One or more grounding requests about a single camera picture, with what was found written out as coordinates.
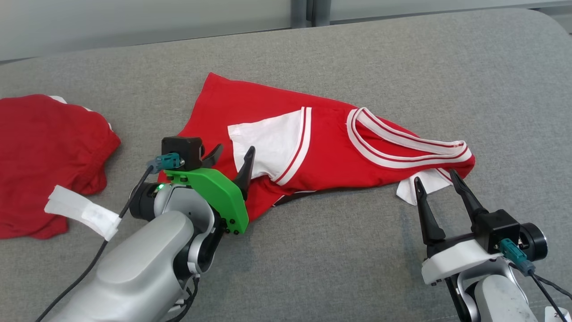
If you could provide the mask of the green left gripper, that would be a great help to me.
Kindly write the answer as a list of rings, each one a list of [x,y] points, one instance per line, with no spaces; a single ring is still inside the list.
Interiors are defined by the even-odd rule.
[[[256,149],[249,147],[243,165],[234,179],[234,183],[220,171],[212,169],[223,152],[223,144],[218,144],[202,159],[202,167],[192,171],[166,170],[166,177],[172,183],[190,186],[216,210],[221,218],[230,224],[235,234],[245,233],[249,224],[245,200],[251,184]]]

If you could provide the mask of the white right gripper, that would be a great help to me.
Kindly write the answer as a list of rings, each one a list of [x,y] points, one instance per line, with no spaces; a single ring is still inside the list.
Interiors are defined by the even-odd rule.
[[[459,173],[456,170],[449,170],[449,174],[456,193],[463,199],[470,220],[476,220],[481,214],[488,214],[488,210],[474,196]],[[414,179],[414,186],[421,235],[423,243],[427,246],[427,259],[421,265],[421,275],[425,284],[435,283],[437,280],[501,256],[498,250],[490,254],[482,248],[472,233],[445,239],[445,231],[437,224],[427,202],[428,194],[421,178]]]

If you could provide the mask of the red t-shirt with white sleeves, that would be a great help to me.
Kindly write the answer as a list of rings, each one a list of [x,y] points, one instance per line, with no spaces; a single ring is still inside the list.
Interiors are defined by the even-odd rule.
[[[423,139],[367,108],[225,79],[210,73],[180,132],[200,137],[208,152],[223,145],[214,168],[233,179],[255,147],[246,209],[256,220],[272,206],[317,191],[398,183],[415,205],[414,179],[427,193],[465,178],[475,156],[462,141]]]

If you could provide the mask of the red shorts with white stripe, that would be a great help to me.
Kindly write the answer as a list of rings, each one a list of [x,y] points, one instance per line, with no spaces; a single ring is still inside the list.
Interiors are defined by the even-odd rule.
[[[104,116],[61,97],[0,99],[0,240],[66,233],[66,218],[44,210],[49,195],[102,192],[120,143]]]

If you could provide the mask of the grey partition post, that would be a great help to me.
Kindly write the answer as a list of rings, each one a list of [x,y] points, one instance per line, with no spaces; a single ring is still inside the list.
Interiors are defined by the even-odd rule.
[[[307,4],[308,0],[290,0],[290,28],[307,27]]]
[[[331,3],[332,0],[311,0],[311,25],[313,27],[328,26],[331,19]]]

